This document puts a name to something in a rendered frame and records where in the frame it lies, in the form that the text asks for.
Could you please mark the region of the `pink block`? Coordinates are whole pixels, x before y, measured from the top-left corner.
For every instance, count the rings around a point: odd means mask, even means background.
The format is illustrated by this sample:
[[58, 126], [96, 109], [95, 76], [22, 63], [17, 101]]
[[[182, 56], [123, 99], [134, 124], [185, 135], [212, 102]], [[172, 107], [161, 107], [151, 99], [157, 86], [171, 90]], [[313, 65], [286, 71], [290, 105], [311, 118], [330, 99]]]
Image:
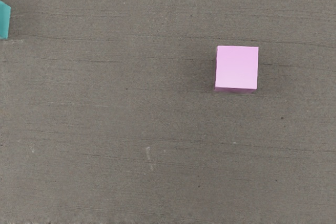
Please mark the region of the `pink block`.
[[218, 46], [214, 90], [252, 93], [257, 90], [259, 48]]

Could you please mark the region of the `teal block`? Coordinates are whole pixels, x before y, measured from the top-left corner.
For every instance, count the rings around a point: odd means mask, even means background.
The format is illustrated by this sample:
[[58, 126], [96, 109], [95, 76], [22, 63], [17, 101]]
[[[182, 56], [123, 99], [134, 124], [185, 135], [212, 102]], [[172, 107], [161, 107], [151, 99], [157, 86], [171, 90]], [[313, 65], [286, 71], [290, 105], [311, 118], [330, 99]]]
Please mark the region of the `teal block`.
[[9, 33], [11, 7], [0, 1], [0, 39], [7, 39]]

